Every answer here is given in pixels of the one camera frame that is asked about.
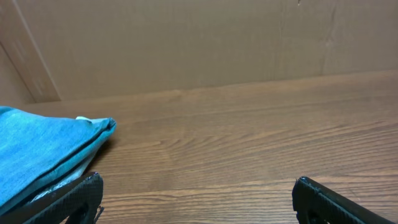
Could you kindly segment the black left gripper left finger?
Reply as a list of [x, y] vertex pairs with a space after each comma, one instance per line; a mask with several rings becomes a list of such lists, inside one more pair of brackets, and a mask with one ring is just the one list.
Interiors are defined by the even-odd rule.
[[103, 179], [90, 172], [69, 184], [1, 216], [1, 223], [12, 224], [94, 224], [101, 215]]

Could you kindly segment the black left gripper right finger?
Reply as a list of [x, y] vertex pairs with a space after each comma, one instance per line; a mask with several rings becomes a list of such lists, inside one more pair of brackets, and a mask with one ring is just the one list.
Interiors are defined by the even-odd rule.
[[308, 177], [296, 180], [292, 206], [300, 224], [394, 224]]

